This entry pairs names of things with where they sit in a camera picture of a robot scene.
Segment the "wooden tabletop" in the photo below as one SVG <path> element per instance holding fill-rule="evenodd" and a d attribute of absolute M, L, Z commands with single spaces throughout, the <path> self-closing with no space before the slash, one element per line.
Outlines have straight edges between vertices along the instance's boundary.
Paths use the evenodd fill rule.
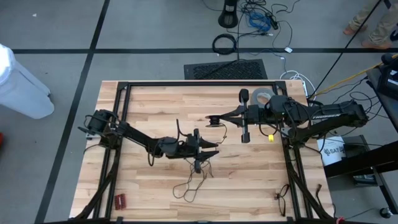
<path fill-rule="evenodd" d="M 112 110 L 118 81 L 103 81 L 96 109 Z M 287 93 L 296 101 L 306 104 L 301 81 L 286 80 Z M 179 119 L 181 131 L 192 133 L 200 130 L 201 136 L 210 142 L 220 142 L 225 128 L 206 128 L 210 114 L 230 112 L 239 105 L 238 93 L 247 88 L 251 94 L 256 88 L 268 86 L 137 86 L 131 89 L 126 121 L 152 138 L 177 137 L 175 119 Z M 241 143 L 241 129 L 225 122 L 227 138 L 211 158 L 213 177 L 204 168 L 207 178 L 199 188 L 193 202 L 175 198 L 173 187 L 187 181 L 190 164 L 183 159 L 155 159 L 150 167 L 145 149 L 131 141 L 124 140 L 121 149 L 116 194 L 126 195 L 127 209 L 113 210 L 112 219 L 118 216 L 124 220 L 140 221 L 283 221 L 275 193 L 288 184 L 284 153 L 280 134 L 270 142 L 258 126 L 250 126 L 251 142 Z M 262 127 L 266 134 L 273 129 Z M 98 143 L 88 141 L 87 146 Z M 308 146 L 318 149 L 316 141 Z M 300 150 L 307 179 L 307 186 L 315 196 L 318 184 L 319 194 L 325 210 L 333 215 L 328 184 L 323 171 L 320 155 L 306 148 Z M 104 149 L 92 147 L 84 155 L 70 216 L 79 214 L 98 188 Z M 203 174 L 194 174 L 190 188 L 195 189 L 202 181 Z M 175 188 L 180 197 L 187 186 Z M 302 194 L 297 187 L 301 216 L 305 216 Z M 104 215 L 107 192 L 104 193 L 101 215 Z M 187 200 L 194 192 L 186 194 Z M 294 217 L 290 190 L 284 197 L 286 215 Z"/>

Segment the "shoe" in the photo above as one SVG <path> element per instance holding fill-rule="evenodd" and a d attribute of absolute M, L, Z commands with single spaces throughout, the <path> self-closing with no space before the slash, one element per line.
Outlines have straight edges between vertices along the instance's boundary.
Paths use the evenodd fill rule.
<path fill-rule="evenodd" d="M 365 48 L 371 48 L 371 49 L 379 49 L 379 50 L 386 50 L 392 47 L 392 43 L 388 40 L 384 41 L 381 44 L 373 44 L 369 40 L 364 40 L 362 41 L 362 46 Z"/>
<path fill-rule="evenodd" d="M 364 26 L 362 26 L 362 28 L 359 32 L 364 32 L 367 28 L 368 28 L 368 25 L 364 25 Z M 343 31 L 343 33 L 345 35 L 354 35 L 355 32 L 356 32 L 356 30 L 353 30 L 350 26 L 347 26 Z"/>

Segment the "black floor line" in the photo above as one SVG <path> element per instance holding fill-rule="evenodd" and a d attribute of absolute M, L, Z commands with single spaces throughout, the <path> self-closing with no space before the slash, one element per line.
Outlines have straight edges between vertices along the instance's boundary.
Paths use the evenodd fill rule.
<path fill-rule="evenodd" d="M 100 37 L 102 25 L 104 23 L 106 11 L 108 10 L 110 0 L 105 0 L 101 14 L 98 19 L 97 26 L 95 28 L 94 36 L 90 44 L 90 53 L 87 55 L 85 64 L 83 66 L 83 70 L 81 71 L 79 83 L 76 88 L 75 96 L 73 97 L 72 105 L 69 110 L 67 122 L 63 129 L 62 137 L 60 144 L 58 146 L 57 153 L 55 155 L 55 159 L 51 168 L 50 177 L 47 181 L 47 185 L 44 190 L 44 194 L 42 197 L 42 201 L 40 203 L 39 211 L 37 212 L 35 223 L 43 223 L 49 209 L 49 205 L 51 202 L 51 197 L 55 188 L 55 184 L 58 179 L 58 175 L 60 172 L 63 156 L 65 154 L 65 150 L 67 148 L 69 136 L 72 130 L 73 122 L 75 120 L 76 112 L 79 107 L 81 94 L 83 93 L 83 89 L 87 80 L 88 72 L 90 70 L 91 62 L 93 61 L 93 51 L 98 43 L 98 38 Z"/>
<path fill-rule="evenodd" d="M 397 53 L 398 48 L 387 50 L 364 48 L 292 48 L 292 53 Z M 13 49 L 15 54 L 200 54 L 213 53 L 211 48 L 181 48 L 181 49 Z M 241 53 L 283 53 L 284 49 L 273 48 L 240 48 Z"/>

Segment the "floor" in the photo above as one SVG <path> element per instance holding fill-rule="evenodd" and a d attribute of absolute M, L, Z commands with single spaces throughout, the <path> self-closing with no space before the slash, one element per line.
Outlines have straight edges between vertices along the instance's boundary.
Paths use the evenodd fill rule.
<path fill-rule="evenodd" d="M 222 5 L 220 0 L 206 2 L 214 9 Z M 267 1 L 267 7 L 273 2 Z M 293 0 L 279 2 L 291 6 Z M 298 2 L 290 14 L 278 14 L 278 20 L 288 21 L 293 28 L 290 47 L 294 51 L 281 54 L 286 68 L 318 85 L 340 52 L 350 52 L 343 54 L 323 89 L 379 63 L 382 53 L 361 49 L 369 31 L 359 34 L 350 50 L 344 49 L 350 37 L 342 30 L 363 4 L 362 0 L 306 0 Z M 378 7 L 369 27 L 374 27 L 385 11 L 384 6 Z M 218 16 L 219 12 L 207 9 L 201 0 L 0 0 L 0 43 L 14 49 L 16 59 L 51 89 L 55 105 L 54 113 L 40 120 L 0 107 L 0 117 L 7 118 L 0 122 L 6 137 L 0 149 L 0 202 L 7 205 L 0 210 L 0 223 L 35 222 L 44 194 L 48 206 L 42 207 L 38 220 L 66 220 L 86 144 L 77 127 L 84 115 L 93 112 L 101 81 L 183 80 L 184 64 L 234 60 L 235 54 L 211 52 L 215 36 L 225 33 L 217 23 Z M 97 26 L 98 21 L 103 21 L 102 27 Z M 239 31 L 252 29 L 241 24 Z M 255 48 L 253 52 L 271 48 L 277 32 L 272 33 L 273 37 L 242 38 L 239 46 Z M 274 44 L 284 48 L 289 39 L 289 28 L 282 23 Z M 398 52 L 398 43 L 394 47 Z M 270 53 L 242 53 L 241 58 L 261 58 L 269 79 L 279 79 L 284 71 L 284 60 Z M 348 90 L 333 91 L 319 100 L 331 103 Z M 374 95 L 366 84 L 358 91 Z M 375 144 L 398 137 L 390 121 L 382 117 L 349 136 L 359 134 Z M 52 171 L 55 159 L 57 181 L 47 185 L 51 172 L 57 174 Z M 385 176 L 390 189 L 398 189 L 397 172 Z M 397 223 L 398 217 L 379 216 L 378 209 L 386 203 L 377 187 L 355 187 L 348 177 L 330 179 L 329 185 L 337 216 L 350 217 L 375 208 L 351 220 Z M 397 190 L 393 194 L 398 198 Z"/>

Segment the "white cable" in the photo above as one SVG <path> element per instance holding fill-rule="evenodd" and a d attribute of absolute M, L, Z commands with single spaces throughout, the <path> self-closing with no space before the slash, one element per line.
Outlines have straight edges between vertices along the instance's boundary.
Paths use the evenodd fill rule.
<path fill-rule="evenodd" d="M 286 72 L 282 73 L 282 74 L 280 75 L 279 79 L 282 79 L 282 77 L 283 77 L 284 75 L 288 74 L 289 72 L 294 72 L 294 73 L 295 73 L 294 76 L 292 76 L 292 77 L 289 78 L 290 80 L 302 80 L 303 82 L 305 82 L 305 80 L 303 80 L 303 78 L 305 78 L 305 79 L 309 82 L 309 84 L 311 85 L 311 87 L 313 88 L 313 90 L 314 90 L 314 95 L 317 94 L 317 93 L 315 92 L 315 87 L 314 87 L 314 85 L 312 84 L 312 82 L 311 82 L 305 75 L 303 75 L 303 74 L 301 74 L 301 73 L 299 73 L 299 72 L 297 72 L 297 71 L 295 71 L 295 70 L 289 70 L 289 71 L 286 71 Z"/>

